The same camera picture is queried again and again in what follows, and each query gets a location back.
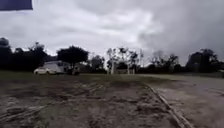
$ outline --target cloud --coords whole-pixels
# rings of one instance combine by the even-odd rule
[[[0,13],[4,19],[0,21],[4,26],[0,35],[9,38],[13,47],[28,47],[39,41],[51,54],[69,45],[101,55],[110,47],[140,48],[138,35],[153,26],[152,14],[141,9],[117,8],[102,15],[91,7],[102,11],[111,5],[99,2],[90,6],[89,2],[80,5],[78,0],[34,1],[34,11]]]
[[[0,36],[13,47],[45,44],[53,54],[75,45],[163,50],[180,56],[211,48],[224,59],[223,0],[34,0],[34,11],[0,12]]]

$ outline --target curb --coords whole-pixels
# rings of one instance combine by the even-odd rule
[[[150,85],[146,84],[147,87],[166,105],[169,109],[169,113],[173,116],[176,120],[180,128],[195,128],[186,118],[184,118],[180,113],[178,113],[175,109],[173,109],[168,102],[159,95]]]

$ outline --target paved road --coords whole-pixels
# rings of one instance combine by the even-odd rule
[[[223,128],[224,79],[176,75],[144,75],[178,80],[154,88],[196,128]]]
[[[170,80],[184,81],[189,84],[195,84],[200,88],[209,88],[224,91],[224,79],[222,78],[209,78],[197,76],[178,76],[178,75],[144,75],[157,78],[165,78]]]

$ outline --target car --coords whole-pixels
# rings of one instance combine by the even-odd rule
[[[54,74],[57,74],[57,72],[53,71],[51,69],[48,69],[48,68],[39,67],[34,70],[34,74],[36,74],[36,75],[47,75],[47,74],[54,75]]]

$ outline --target gray cloud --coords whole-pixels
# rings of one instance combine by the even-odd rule
[[[223,7],[223,0],[34,0],[34,11],[0,13],[0,36],[13,47],[39,41],[50,53],[73,44],[103,55],[121,45],[147,56],[174,52],[184,63],[211,48],[224,59]]]

